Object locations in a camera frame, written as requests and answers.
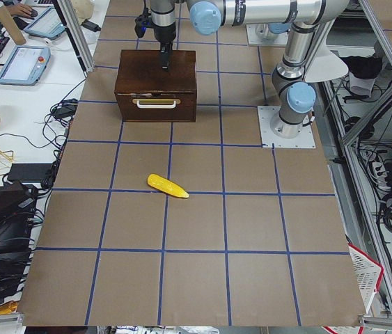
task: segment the person's hand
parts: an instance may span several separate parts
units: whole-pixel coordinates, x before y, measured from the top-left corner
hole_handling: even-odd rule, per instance
[[[31,7],[28,5],[23,5],[19,3],[17,5],[7,6],[8,12],[10,15],[22,16],[22,17],[30,17]]]

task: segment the computer mouse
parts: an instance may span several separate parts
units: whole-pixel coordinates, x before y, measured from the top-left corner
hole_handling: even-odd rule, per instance
[[[38,12],[32,8],[31,13],[30,13],[30,17],[37,17],[37,16],[38,16]]]

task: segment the blue joint cap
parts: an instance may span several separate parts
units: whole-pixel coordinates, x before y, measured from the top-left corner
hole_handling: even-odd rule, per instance
[[[315,100],[315,90],[305,82],[294,83],[288,89],[288,105],[297,113],[308,113],[313,108]]]
[[[211,2],[196,2],[189,11],[194,29],[201,35],[211,35],[219,30],[222,22],[220,10]]]
[[[285,33],[286,31],[288,31],[291,26],[291,23],[269,23],[268,29],[272,33],[279,35],[280,33]]]

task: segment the power strip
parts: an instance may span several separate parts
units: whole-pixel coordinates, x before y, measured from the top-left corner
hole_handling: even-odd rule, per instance
[[[372,164],[371,167],[372,167],[373,175],[377,180],[376,184],[378,189],[382,191],[391,191],[390,186],[388,186],[388,182],[387,182],[388,173],[386,171],[386,168],[384,167],[384,164],[379,161],[372,161],[371,164]]]

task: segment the tablet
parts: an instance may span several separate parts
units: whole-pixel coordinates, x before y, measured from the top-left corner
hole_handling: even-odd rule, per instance
[[[48,47],[15,46],[0,71],[0,84],[33,86],[50,59]]]
[[[64,26],[53,7],[46,9],[24,28],[24,31],[29,35],[49,38],[50,40],[54,40],[60,36],[64,30]]]

